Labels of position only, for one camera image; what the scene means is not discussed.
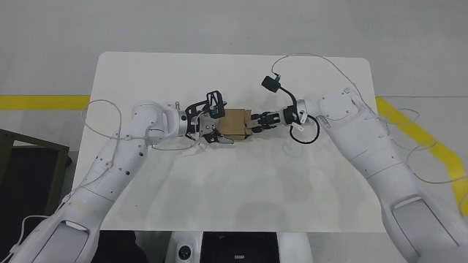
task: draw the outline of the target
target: cable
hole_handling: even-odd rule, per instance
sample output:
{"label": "cable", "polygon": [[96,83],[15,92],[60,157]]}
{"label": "cable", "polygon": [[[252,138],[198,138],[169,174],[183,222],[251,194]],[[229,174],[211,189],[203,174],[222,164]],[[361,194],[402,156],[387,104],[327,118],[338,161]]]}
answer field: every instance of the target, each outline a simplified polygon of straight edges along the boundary
{"label": "cable", "polygon": [[15,252],[14,252],[14,249],[15,249],[16,247],[18,247],[18,246],[20,245],[21,241],[23,240],[23,236],[24,236],[24,224],[25,224],[26,220],[27,220],[28,218],[33,218],[33,217],[35,217],[35,218],[48,218],[48,216],[36,216],[36,215],[34,215],[34,216],[26,216],[25,218],[23,218],[23,222],[21,223],[21,235],[20,235],[20,238],[18,239],[18,242],[17,242],[16,244],[13,245],[13,247],[10,249],[10,253],[8,254],[8,256],[5,257],[5,259],[3,259],[0,263],[5,263],[11,256],[13,256],[13,254],[15,253]]}
{"label": "cable", "polygon": [[376,113],[373,111],[373,109],[366,103],[366,101],[364,101],[364,98],[363,98],[363,96],[362,96],[362,94],[361,94],[361,91],[359,91],[358,86],[357,86],[348,76],[346,76],[346,74],[343,73],[343,71],[342,71],[340,68],[338,68],[337,65],[336,65],[334,62],[332,62],[331,60],[329,60],[329,59],[327,59],[327,58],[325,58],[325,57],[323,57],[323,56],[320,56],[320,55],[318,55],[318,54],[313,54],[313,53],[292,53],[292,54],[288,54],[288,55],[282,56],[280,59],[276,60],[276,61],[273,63],[273,65],[271,66],[271,73],[273,73],[273,74],[276,75],[276,76],[281,76],[281,75],[277,74],[277,73],[273,70],[274,67],[275,67],[275,65],[276,65],[278,62],[280,62],[281,60],[283,60],[283,59],[285,59],[285,58],[288,58],[288,57],[293,57],[293,56],[314,56],[314,57],[321,58],[321,59],[327,61],[328,63],[330,63],[331,65],[333,65],[333,67],[335,67],[335,69],[338,70],[338,72],[339,72],[341,75],[343,75],[344,78],[346,78],[346,79],[351,83],[351,85],[355,88],[355,90],[356,90],[356,91],[358,92],[358,94],[359,94],[359,97],[361,98],[361,101],[363,101],[363,103],[366,105],[366,107],[367,107],[371,112],[373,112],[374,114],[376,114]]}
{"label": "cable", "polygon": [[295,138],[294,135],[293,135],[293,133],[292,133],[292,132],[293,132],[292,130],[293,130],[293,127],[294,127],[294,126],[291,126],[291,127],[290,127],[290,136],[291,136],[291,138],[292,138],[294,141],[299,142],[300,144],[312,144],[312,143],[314,143],[314,142],[319,138],[319,135],[320,135],[320,125],[319,125],[319,121],[317,121],[317,119],[316,119],[315,117],[313,117],[313,116],[307,115],[307,117],[311,118],[311,119],[315,122],[315,124],[317,125],[317,133],[315,134],[315,137],[314,137],[313,140],[311,140],[311,141],[301,141],[301,140]]}
{"label": "cable", "polygon": [[[299,118],[298,101],[296,100],[295,96],[292,93],[290,93],[286,88],[283,88],[282,86],[280,86],[279,89],[282,90],[283,92],[285,92],[292,99],[292,105],[293,105],[294,111],[296,113],[294,122],[300,124],[299,122],[297,122],[297,119]],[[293,133],[292,133],[293,132],[292,130],[293,130],[294,126],[290,127],[290,136],[291,136],[292,140],[294,140],[294,141],[296,141],[296,142],[298,142],[300,144],[303,144],[303,145],[308,145],[308,144],[314,143],[315,140],[317,140],[317,138],[319,138],[319,135],[320,135],[320,125],[319,125],[318,120],[314,116],[311,116],[311,115],[307,115],[307,117],[311,118],[315,122],[315,124],[317,124],[317,134],[315,135],[313,140],[311,140],[311,141],[301,141],[301,140],[295,138]]]}
{"label": "cable", "polygon": [[[409,169],[411,170],[411,172],[416,176],[417,179],[423,181],[424,183],[435,184],[435,185],[447,184],[447,183],[454,183],[454,182],[457,182],[457,181],[460,181],[460,180],[468,179],[468,176],[463,176],[463,177],[456,178],[456,179],[452,179],[452,180],[431,181],[431,180],[423,179],[423,178],[421,178],[420,176],[418,176],[418,174],[416,174],[415,171],[414,171],[409,165],[410,165],[410,156],[411,156],[415,151],[421,151],[421,149],[420,149],[421,147],[422,147],[422,145],[418,145],[418,146],[414,147],[414,148],[408,153],[407,158],[406,158],[406,164],[407,164],[407,166],[409,167]],[[434,145],[431,145],[430,147],[424,148],[423,150],[428,150],[429,148],[432,148],[432,147],[434,147]]]}

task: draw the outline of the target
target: black panel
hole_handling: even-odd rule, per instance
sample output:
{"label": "black panel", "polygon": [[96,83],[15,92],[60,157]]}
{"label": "black panel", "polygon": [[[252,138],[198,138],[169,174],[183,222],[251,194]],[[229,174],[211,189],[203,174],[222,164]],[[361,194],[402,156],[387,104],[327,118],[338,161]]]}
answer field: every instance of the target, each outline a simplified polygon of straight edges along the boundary
{"label": "black panel", "polygon": [[204,232],[200,263],[279,263],[275,232]]}
{"label": "black panel", "polygon": [[[21,221],[45,214],[59,152],[49,148],[13,148],[0,187],[0,257],[4,258],[21,233]],[[25,223],[26,237],[42,218]]]}

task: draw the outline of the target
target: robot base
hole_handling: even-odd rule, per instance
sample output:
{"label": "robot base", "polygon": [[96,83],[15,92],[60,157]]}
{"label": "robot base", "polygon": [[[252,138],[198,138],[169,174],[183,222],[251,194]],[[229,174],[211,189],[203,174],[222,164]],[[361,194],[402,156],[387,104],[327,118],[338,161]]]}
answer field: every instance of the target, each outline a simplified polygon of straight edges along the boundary
{"label": "robot base", "polygon": [[173,232],[165,263],[312,263],[305,232]]}

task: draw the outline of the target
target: black bracket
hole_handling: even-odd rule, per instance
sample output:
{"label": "black bracket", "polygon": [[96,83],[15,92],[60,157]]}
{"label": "black bracket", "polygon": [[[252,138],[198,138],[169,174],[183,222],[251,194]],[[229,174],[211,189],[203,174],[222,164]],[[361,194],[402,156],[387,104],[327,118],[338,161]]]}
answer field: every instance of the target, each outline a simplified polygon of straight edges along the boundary
{"label": "black bracket", "polygon": [[205,101],[189,105],[185,109],[185,114],[187,116],[187,132],[185,136],[193,140],[190,134],[194,134],[200,130],[200,125],[193,125],[192,120],[201,113],[208,113],[213,119],[224,117],[226,115],[224,111],[224,106],[226,104],[227,103],[223,102],[222,95],[219,91],[212,91],[206,94]]}

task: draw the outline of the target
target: black cable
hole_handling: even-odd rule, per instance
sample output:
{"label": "black cable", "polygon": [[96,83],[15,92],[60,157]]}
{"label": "black cable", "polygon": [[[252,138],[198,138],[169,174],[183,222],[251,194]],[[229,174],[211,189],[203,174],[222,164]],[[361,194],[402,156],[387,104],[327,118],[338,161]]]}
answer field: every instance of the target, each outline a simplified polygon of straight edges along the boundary
{"label": "black cable", "polygon": [[319,138],[319,135],[320,135],[320,125],[319,125],[319,121],[318,121],[315,117],[310,116],[309,114],[307,114],[307,117],[311,118],[311,119],[315,122],[315,125],[317,125],[317,134],[315,135],[314,139],[311,140],[311,141],[301,141],[301,140],[299,140],[299,139],[297,139],[297,138],[294,137],[294,135],[293,135],[293,133],[292,133],[292,132],[293,132],[293,131],[292,131],[292,130],[293,130],[293,126],[291,126],[291,127],[290,127],[290,136],[291,136],[291,138],[292,138],[294,141],[299,142],[300,144],[311,144],[311,143],[314,143],[314,142],[317,140],[317,138]]}
{"label": "black cable", "polygon": [[295,111],[295,114],[296,114],[296,117],[295,117],[295,122],[297,124],[299,124],[299,122],[297,121],[297,119],[299,118],[299,114],[298,114],[298,101],[295,99],[295,96],[290,93],[286,88],[283,88],[282,86],[279,87],[280,90],[282,90],[283,92],[285,92],[288,96],[290,96],[290,98],[292,99],[292,105],[294,106],[294,111]]}

